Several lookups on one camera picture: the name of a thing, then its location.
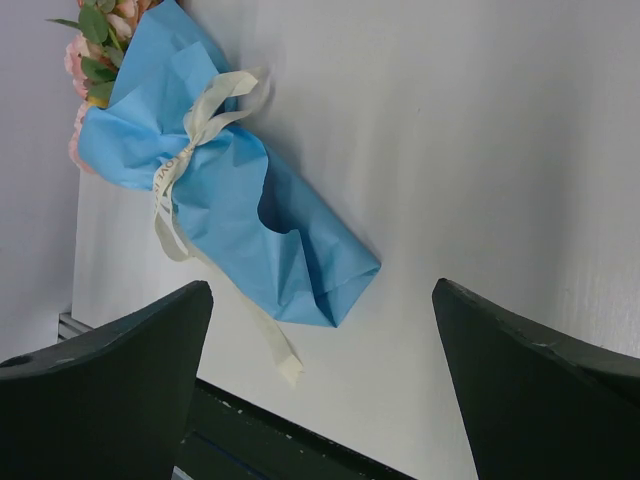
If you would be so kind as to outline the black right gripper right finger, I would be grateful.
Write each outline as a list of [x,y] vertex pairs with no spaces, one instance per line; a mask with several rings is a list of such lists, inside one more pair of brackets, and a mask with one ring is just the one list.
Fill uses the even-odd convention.
[[479,478],[638,478],[638,359],[447,279],[432,302]]

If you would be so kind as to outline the blue wrapping paper sheet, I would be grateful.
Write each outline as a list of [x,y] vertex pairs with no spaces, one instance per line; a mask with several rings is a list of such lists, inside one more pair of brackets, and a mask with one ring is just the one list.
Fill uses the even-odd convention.
[[[105,109],[87,112],[81,159],[105,180],[152,192],[187,146],[185,114],[212,78],[233,72],[173,1],[147,11]],[[195,149],[174,184],[187,238],[272,318],[336,327],[380,268],[314,190],[241,125]]]

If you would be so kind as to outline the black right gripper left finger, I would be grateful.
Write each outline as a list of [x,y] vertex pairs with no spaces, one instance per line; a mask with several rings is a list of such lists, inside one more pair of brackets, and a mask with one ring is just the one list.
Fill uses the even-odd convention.
[[1,364],[4,479],[169,479],[213,309],[205,281]]

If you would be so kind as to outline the mixed flower bunch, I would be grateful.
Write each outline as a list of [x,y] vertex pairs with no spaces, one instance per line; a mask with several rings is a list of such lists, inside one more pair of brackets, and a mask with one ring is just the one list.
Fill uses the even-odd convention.
[[55,24],[77,34],[66,46],[64,66],[82,103],[68,143],[69,157],[80,170],[92,171],[78,152],[80,133],[91,107],[105,109],[116,77],[144,13],[159,5],[147,0],[78,0],[75,21],[55,18]]

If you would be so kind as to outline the cream printed ribbon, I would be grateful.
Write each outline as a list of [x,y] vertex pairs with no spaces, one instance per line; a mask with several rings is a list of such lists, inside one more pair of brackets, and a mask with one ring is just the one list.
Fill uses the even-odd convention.
[[[176,156],[160,166],[153,177],[154,230],[162,250],[171,260],[196,258],[209,269],[220,268],[201,252],[183,232],[174,212],[172,191],[184,175],[196,148],[214,140],[228,125],[260,110],[270,93],[268,73],[263,68],[233,71],[212,78],[185,114],[183,126],[189,142]],[[278,323],[241,291],[236,292],[269,346],[277,370],[296,387],[304,367]]]

